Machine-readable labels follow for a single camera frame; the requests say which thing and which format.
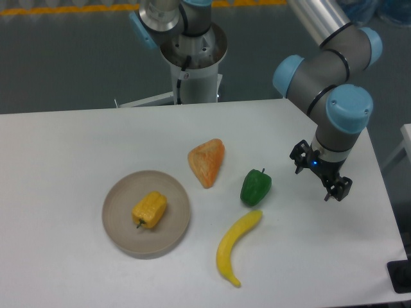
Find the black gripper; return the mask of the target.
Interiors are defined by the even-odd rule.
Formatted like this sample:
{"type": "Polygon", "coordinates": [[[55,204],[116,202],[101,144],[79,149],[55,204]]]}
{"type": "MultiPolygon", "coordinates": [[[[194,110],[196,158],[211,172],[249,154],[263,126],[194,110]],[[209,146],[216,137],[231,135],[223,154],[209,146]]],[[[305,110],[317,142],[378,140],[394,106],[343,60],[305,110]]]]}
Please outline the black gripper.
{"type": "Polygon", "coordinates": [[[320,151],[311,149],[305,140],[301,140],[293,147],[290,159],[294,161],[295,174],[310,168],[320,178],[327,190],[325,201],[330,198],[342,201],[349,194],[353,181],[346,176],[340,176],[342,160],[329,162],[321,159],[320,151]]]}

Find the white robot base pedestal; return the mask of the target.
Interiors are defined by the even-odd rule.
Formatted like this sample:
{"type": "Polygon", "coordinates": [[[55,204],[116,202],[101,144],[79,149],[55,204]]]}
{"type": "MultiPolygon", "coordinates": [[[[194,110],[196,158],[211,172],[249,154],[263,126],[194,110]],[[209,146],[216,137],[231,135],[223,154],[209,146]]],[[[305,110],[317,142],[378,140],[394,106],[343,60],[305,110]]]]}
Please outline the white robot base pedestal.
{"type": "Polygon", "coordinates": [[[118,105],[118,108],[216,103],[222,75],[219,64],[227,53],[223,29],[211,23],[198,37],[179,35],[160,46],[170,67],[172,91],[118,105]]]}

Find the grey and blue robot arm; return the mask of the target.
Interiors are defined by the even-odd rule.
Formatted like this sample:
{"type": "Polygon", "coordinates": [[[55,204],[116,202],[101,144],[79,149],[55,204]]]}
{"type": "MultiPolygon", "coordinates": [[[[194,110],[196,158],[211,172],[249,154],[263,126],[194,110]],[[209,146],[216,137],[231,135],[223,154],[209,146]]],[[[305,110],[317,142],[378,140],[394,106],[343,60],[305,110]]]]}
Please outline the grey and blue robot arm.
{"type": "MultiPolygon", "coordinates": [[[[135,34],[148,48],[159,48],[170,66],[177,105],[214,103],[218,66],[227,37],[211,20],[210,1],[141,1],[129,15],[135,34]]],[[[306,114],[317,130],[311,142],[290,153],[297,171],[309,169],[326,188],[326,198],[343,200],[351,179],[340,175],[373,110],[370,94],[349,84],[381,55],[380,36],[357,28],[336,1],[290,1],[290,8],[320,48],[311,60],[298,55],[276,68],[274,88],[306,114]]]]}

